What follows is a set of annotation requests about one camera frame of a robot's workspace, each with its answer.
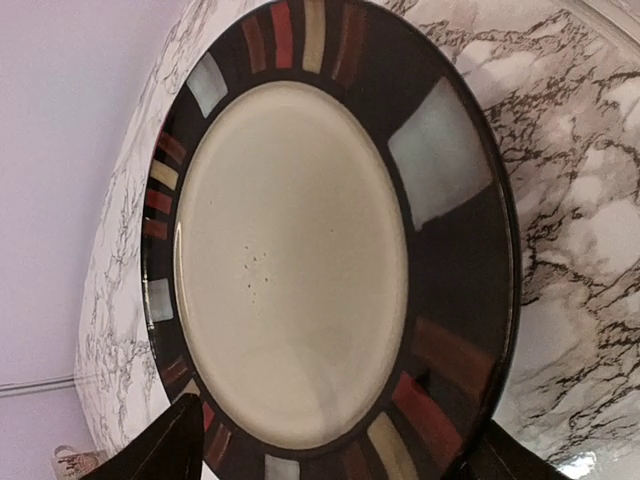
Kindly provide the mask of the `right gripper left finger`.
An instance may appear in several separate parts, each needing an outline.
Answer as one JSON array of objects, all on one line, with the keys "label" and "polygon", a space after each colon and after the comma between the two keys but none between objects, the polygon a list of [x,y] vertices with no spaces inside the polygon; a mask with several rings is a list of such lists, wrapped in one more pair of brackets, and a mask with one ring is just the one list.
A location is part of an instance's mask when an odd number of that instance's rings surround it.
[{"label": "right gripper left finger", "polygon": [[181,396],[127,447],[102,465],[102,478],[200,479],[203,420],[199,397]]}]

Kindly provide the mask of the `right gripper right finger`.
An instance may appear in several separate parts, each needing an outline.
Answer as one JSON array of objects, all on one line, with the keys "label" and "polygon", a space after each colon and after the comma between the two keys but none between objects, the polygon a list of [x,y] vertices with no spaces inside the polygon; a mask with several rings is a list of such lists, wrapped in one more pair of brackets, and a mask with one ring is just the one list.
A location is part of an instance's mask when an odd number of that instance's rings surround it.
[{"label": "right gripper right finger", "polygon": [[550,463],[522,446],[491,420],[463,457],[447,474],[456,480],[563,480]]}]

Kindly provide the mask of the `floral ceramic tumbler cup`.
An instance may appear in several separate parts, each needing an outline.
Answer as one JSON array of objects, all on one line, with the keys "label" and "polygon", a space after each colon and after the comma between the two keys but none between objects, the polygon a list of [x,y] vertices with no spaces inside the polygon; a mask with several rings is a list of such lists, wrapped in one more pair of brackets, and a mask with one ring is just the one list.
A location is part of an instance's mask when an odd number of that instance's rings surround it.
[{"label": "floral ceramic tumbler cup", "polygon": [[108,455],[103,450],[78,452],[68,445],[60,445],[54,449],[51,465],[57,480],[76,480],[91,473],[107,459]]}]

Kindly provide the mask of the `black rimmed grey plate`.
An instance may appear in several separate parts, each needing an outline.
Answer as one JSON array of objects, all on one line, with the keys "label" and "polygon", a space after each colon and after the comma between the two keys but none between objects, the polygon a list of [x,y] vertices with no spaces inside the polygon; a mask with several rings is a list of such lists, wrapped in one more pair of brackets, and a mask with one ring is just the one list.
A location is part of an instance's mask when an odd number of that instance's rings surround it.
[{"label": "black rimmed grey plate", "polygon": [[505,383],[515,207],[461,75],[369,1],[227,27],[163,122],[142,217],[148,336],[220,479],[444,479]]}]

